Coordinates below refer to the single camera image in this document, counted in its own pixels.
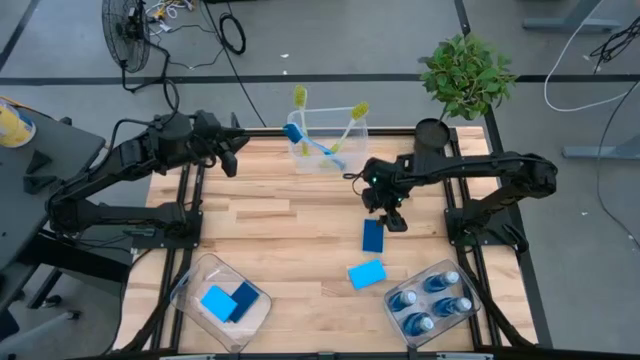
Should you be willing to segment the dark blue sponge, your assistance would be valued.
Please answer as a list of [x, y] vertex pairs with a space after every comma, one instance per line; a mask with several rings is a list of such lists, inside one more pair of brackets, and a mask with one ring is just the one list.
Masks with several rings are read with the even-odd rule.
[[230, 314], [229, 321], [238, 323], [258, 298], [259, 292], [254, 285], [249, 281], [244, 281], [231, 295], [236, 307]]
[[365, 219], [363, 227], [362, 250], [382, 253], [384, 248], [384, 227], [374, 219]]

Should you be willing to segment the light blue sponge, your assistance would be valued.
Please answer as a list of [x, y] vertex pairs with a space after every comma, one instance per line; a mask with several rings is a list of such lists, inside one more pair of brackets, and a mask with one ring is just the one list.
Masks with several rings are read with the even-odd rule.
[[348, 276], [355, 290], [361, 290], [387, 278], [386, 270], [379, 259], [374, 259], [348, 270]]
[[213, 285], [200, 299], [200, 304], [221, 322], [230, 319], [237, 302], [220, 287]]

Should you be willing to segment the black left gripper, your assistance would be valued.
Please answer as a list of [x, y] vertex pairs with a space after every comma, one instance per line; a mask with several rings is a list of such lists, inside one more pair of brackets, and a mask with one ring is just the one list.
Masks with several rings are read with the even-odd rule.
[[250, 141], [243, 128], [221, 126], [213, 113], [198, 110], [193, 115], [193, 133], [191, 145], [199, 158], [218, 157], [222, 169], [228, 177], [237, 175], [238, 160], [236, 154]]

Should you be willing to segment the blue dish brush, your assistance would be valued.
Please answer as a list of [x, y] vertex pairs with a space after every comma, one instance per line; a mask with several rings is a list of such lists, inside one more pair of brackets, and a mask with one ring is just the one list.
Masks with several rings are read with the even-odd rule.
[[311, 147], [321, 151], [323, 155], [333, 162], [339, 170], [344, 170], [346, 168], [345, 163], [338, 159], [331, 150], [310, 139], [296, 123], [287, 123], [284, 125], [283, 132], [293, 144], [302, 142], [303, 144], [310, 145]]

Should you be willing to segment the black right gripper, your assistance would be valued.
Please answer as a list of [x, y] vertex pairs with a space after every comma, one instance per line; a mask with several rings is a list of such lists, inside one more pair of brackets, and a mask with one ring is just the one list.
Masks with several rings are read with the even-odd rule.
[[[361, 198], [365, 208], [373, 213], [379, 209], [389, 211], [400, 206], [408, 198], [415, 182], [405, 178], [399, 163], [391, 163], [372, 157], [361, 172], [368, 187], [362, 191]], [[379, 216], [378, 223], [387, 226], [390, 232], [406, 232], [406, 220], [396, 211]]]

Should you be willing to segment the grey desk leg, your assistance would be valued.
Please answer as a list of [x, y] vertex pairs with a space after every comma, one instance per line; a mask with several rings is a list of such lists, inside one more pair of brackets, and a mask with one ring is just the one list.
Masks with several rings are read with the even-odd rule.
[[594, 18], [593, 13], [603, 0], [579, 0], [577, 5], [564, 17], [525, 18], [522, 27], [531, 31], [556, 33], [610, 33], [621, 24], [615, 20]]
[[562, 155], [565, 158], [640, 160], [640, 135], [615, 146], [565, 146]]

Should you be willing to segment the water bottle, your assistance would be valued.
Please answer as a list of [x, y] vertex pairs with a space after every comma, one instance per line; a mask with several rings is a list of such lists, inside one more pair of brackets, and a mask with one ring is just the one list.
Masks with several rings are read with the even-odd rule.
[[434, 321], [426, 312], [416, 312], [407, 316], [402, 323], [402, 331], [406, 336], [423, 335], [434, 328]]
[[466, 297], [446, 297], [432, 305], [432, 312], [442, 318], [470, 311], [472, 302]]

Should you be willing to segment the clear deep plastic bin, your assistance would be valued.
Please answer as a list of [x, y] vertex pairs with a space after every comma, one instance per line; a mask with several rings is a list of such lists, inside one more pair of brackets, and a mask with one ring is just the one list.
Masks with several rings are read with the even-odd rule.
[[[327, 129], [330, 124], [327, 117], [327, 113], [330, 109], [333, 108], [306, 109], [305, 111], [307, 136], [321, 145], [323, 145], [321, 140], [322, 130]], [[285, 125], [287, 123], [296, 123], [300, 126], [300, 113], [298, 110], [295, 110], [288, 115]], [[321, 151], [311, 147], [310, 145], [303, 144], [302, 142], [293, 144], [289, 140], [289, 153], [294, 161], [296, 172], [299, 174], [354, 173], [358, 172], [363, 167], [368, 158], [367, 155], [358, 167], [352, 170], [343, 171], [339, 170], [337, 166], [326, 158]]]

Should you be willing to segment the yellow-green dish brush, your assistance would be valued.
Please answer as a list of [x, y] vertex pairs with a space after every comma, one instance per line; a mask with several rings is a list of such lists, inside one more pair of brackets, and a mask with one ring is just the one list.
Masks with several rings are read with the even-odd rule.
[[358, 167], [368, 155], [366, 116], [369, 104], [333, 108], [327, 113], [329, 127], [321, 133], [322, 144], [344, 163], [343, 171]]
[[302, 85], [296, 85], [294, 88], [294, 106], [300, 113], [300, 128], [303, 135], [307, 135], [307, 127], [305, 120], [306, 104], [308, 99], [307, 89]]

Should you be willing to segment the green leafy plant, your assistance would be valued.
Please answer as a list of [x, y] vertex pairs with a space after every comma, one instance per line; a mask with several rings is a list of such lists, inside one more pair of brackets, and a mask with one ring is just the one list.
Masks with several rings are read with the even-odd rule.
[[509, 70], [511, 59], [468, 34], [439, 43], [419, 62], [426, 66], [420, 80], [434, 101], [443, 105], [438, 117], [472, 121], [510, 97], [517, 76]]

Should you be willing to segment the black floor fan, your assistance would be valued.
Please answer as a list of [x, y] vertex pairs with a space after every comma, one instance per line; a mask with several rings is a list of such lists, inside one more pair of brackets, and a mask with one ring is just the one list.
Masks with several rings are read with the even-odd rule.
[[[104, 39], [109, 53], [120, 68], [122, 87], [135, 93], [147, 86], [167, 81], [169, 52], [151, 41], [149, 16], [145, 0], [102, 0], [101, 20]], [[137, 73], [148, 63], [151, 49], [164, 55], [161, 74], [140, 85], [128, 86], [127, 75]]]

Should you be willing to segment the blue dish soap bottle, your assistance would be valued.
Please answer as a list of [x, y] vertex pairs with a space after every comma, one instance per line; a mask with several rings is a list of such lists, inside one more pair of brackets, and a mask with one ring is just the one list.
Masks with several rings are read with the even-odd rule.
[[417, 301], [417, 294], [413, 290], [401, 290], [393, 294], [388, 301], [389, 309], [392, 312], [400, 312], [405, 308], [414, 305]]
[[445, 271], [427, 277], [423, 282], [423, 290], [426, 293], [437, 293], [443, 291], [460, 280], [460, 274], [456, 271]]

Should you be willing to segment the black plastic bracket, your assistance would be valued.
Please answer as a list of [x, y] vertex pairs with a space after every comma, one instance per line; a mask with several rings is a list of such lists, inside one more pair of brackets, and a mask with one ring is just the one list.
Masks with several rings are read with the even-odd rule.
[[52, 159], [48, 155], [46, 155], [45, 153], [39, 150], [35, 150], [25, 170], [25, 174], [32, 175], [42, 167], [50, 164], [51, 162], [52, 162]]
[[57, 176], [24, 176], [23, 191], [27, 194], [36, 195], [47, 186], [58, 180]]

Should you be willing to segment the dark grey side table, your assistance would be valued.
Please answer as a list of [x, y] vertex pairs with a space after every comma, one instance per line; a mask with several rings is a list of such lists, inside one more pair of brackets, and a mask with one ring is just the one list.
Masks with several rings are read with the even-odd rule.
[[29, 109], [18, 112], [35, 123], [36, 134], [22, 147], [0, 146], [0, 312], [41, 264], [116, 282], [125, 281], [129, 272], [124, 263], [40, 236], [50, 191], [31, 195], [23, 188], [36, 150], [52, 159], [44, 167], [47, 174], [68, 179], [94, 162], [105, 140]]

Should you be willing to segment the yellow canister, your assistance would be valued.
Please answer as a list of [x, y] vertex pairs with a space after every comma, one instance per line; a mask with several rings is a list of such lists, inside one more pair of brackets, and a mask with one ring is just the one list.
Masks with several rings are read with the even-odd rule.
[[0, 146], [22, 147], [33, 139], [36, 131], [36, 125], [22, 117], [16, 105], [0, 98]]

